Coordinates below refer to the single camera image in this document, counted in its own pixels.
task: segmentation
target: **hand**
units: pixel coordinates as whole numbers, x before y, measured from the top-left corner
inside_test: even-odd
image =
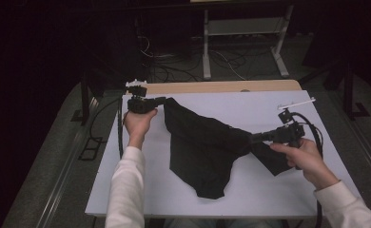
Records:
[[[150,121],[158,113],[157,109],[149,111],[147,114],[136,114],[131,111],[125,114],[124,125],[129,134],[128,146],[142,149],[145,134],[150,127]]]
[[[303,170],[304,177],[313,183],[317,190],[329,187],[339,180],[322,160],[316,144],[307,139],[301,139],[301,147],[294,148],[280,143],[272,143],[271,149],[286,154],[289,166],[298,165]]]

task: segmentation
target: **wooden table edge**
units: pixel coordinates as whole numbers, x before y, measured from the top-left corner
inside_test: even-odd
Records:
[[[147,94],[302,90],[296,80],[146,84]]]

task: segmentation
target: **black fabric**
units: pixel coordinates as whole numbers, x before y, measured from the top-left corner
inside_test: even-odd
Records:
[[[166,128],[171,133],[170,170],[191,185],[198,197],[223,197],[233,162],[250,151],[273,175],[289,168],[285,156],[268,145],[251,146],[249,132],[199,116],[172,98],[166,100],[164,109]]]

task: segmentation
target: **white tabletop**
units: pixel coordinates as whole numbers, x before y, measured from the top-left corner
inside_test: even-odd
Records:
[[[260,91],[192,94],[153,94],[148,98],[173,97],[180,105],[199,115],[215,118],[225,124],[251,133],[273,130],[282,125],[278,118],[279,105],[308,101],[306,91]],[[124,97],[123,110],[127,110]],[[342,163],[334,144],[313,104],[289,109],[299,112],[322,132],[324,160],[337,177],[355,195],[358,189]],[[233,163],[225,196],[219,199],[198,198],[195,190],[169,170],[170,133],[165,126],[162,106],[152,120],[144,142],[146,156],[145,216],[147,218],[203,217],[203,218],[304,218],[316,216],[314,187],[302,171],[290,169],[272,174],[251,153]],[[306,138],[313,136],[304,127]],[[123,142],[128,135],[124,130]],[[119,161],[117,120],[111,128],[105,154],[88,200],[86,213],[103,217],[107,213],[110,180]]]

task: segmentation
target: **metal stand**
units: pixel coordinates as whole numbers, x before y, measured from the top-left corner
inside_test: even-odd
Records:
[[[283,46],[283,40],[289,26],[293,6],[288,6],[284,17],[276,18],[254,18],[241,20],[213,20],[209,21],[208,10],[205,10],[204,18],[204,80],[211,79],[209,55],[208,55],[208,37],[209,35],[227,35],[227,34],[257,34],[257,33],[279,33],[277,45],[271,48],[272,56],[277,64],[278,70],[283,78],[289,77],[289,73],[283,63],[280,54]]]
[[[88,99],[88,76],[84,74],[81,80],[81,93],[82,93],[82,110],[76,110],[73,113],[72,118],[70,119],[71,122],[81,122],[81,125],[85,125],[86,121],[88,120],[88,116],[90,114],[88,106],[89,106],[89,99]]]
[[[366,108],[363,106],[362,103],[355,103],[358,110],[357,112],[354,112],[352,110],[353,106],[353,90],[354,90],[354,74],[352,73],[351,66],[349,64],[349,61],[346,61],[344,59],[337,59],[333,62],[330,62],[329,64],[320,67],[316,71],[304,76],[301,78],[298,82],[300,85],[303,85],[310,80],[316,78],[317,76],[321,75],[322,73],[325,73],[326,71],[330,71],[335,69],[336,67],[340,67],[342,70],[338,72],[339,75],[329,75],[326,79],[327,82],[324,83],[324,87],[329,89],[336,89],[342,79],[344,79],[343,83],[343,111],[346,113],[346,115],[349,117],[351,121],[355,121],[355,117],[367,117],[369,116],[369,112],[367,112]]]

